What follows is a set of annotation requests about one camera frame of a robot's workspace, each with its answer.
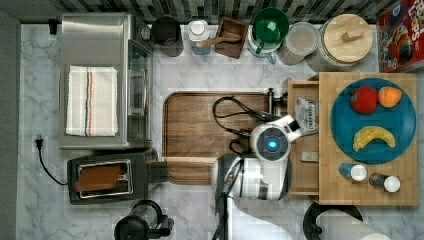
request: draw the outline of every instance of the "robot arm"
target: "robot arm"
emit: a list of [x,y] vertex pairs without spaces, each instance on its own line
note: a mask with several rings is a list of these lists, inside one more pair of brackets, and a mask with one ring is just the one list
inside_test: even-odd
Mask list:
[[224,155],[215,162],[212,186],[217,195],[224,193],[225,225],[220,240],[292,240],[290,234],[275,224],[240,211],[235,197],[263,200],[280,199],[290,153],[290,143],[301,136],[297,122],[291,116],[256,127],[250,136],[254,156]]

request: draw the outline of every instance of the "gray marble surface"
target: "gray marble surface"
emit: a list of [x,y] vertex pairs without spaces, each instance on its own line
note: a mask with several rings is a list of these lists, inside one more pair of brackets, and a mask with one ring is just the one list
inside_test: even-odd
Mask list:
[[[216,28],[211,28],[214,35]],[[240,59],[215,54],[193,56],[185,36],[185,50],[169,58],[155,50],[154,58],[154,147],[161,152],[162,105],[166,97],[187,91],[260,91],[273,87],[277,95],[285,91],[288,77],[307,79],[314,75],[305,61],[285,66],[279,60],[272,65],[267,59],[253,57],[247,49]],[[58,147],[58,88],[60,78],[60,34],[49,35],[47,25],[23,25],[21,48],[21,83],[19,115],[19,156],[17,196],[17,239],[113,239],[113,229],[135,201],[111,204],[72,206],[68,192],[56,185],[42,170],[34,139],[44,136],[43,154],[47,167],[65,180],[66,161],[84,152],[60,151]],[[377,71],[375,43],[366,59],[351,71]],[[422,81],[417,86],[424,89]],[[420,182],[423,178],[422,150],[424,121],[418,108]],[[424,197],[420,185],[420,199]],[[216,229],[213,215],[214,194],[211,186],[162,184],[152,194],[175,226],[168,239],[210,239]],[[302,219],[311,201],[307,198],[283,199],[278,202],[243,200],[240,207],[249,214],[287,229],[294,239],[304,239]],[[424,239],[424,210],[417,207],[359,208],[364,221],[392,239]]]

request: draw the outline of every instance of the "blue plate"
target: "blue plate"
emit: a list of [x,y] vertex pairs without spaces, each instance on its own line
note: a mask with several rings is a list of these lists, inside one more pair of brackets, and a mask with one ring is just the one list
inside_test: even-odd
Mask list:
[[[379,78],[365,78],[347,86],[334,101],[331,110],[330,125],[334,139],[339,147],[351,158],[363,163],[385,163],[397,158],[411,143],[415,134],[416,114],[408,94],[402,89],[402,99],[393,108],[377,104],[370,114],[360,114],[350,106],[351,90],[368,85],[377,92],[386,86],[401,89],[396,84]],[[390,148],[383,140],[376,139],[358,152],[353,150],[355,134],[365,126],[380,126],[393,133],[396,146]]]

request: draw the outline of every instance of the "striped towel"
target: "striped towel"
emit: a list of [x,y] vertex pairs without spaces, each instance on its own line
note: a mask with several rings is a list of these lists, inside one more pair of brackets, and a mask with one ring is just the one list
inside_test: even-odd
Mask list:
[[117,71],[113,67],[71,66],[66,134],[115,136]]

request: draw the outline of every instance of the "small jar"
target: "small jar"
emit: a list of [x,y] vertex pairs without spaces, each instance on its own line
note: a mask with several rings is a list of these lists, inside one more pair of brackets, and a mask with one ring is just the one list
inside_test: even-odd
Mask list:
[[358,182],[364,180],[367,177],[367,169],[359,164],[342,163],[339,166],[339,172],[343,177]]
[[388,192],[397,192],[400,188],[399,178],[380,173],[373,173],[370,176],[370,184],[385,189]]
[[308,22],[293,24],[278,50],[285,65],[296,65],[318,47],[319,32]]
[[196,55],[207,55],[211,52],[211,47],[196,47],[196,43],[209,38],[208,23],[205,20],[193,21],[188,24],[188,37],[191,47]]

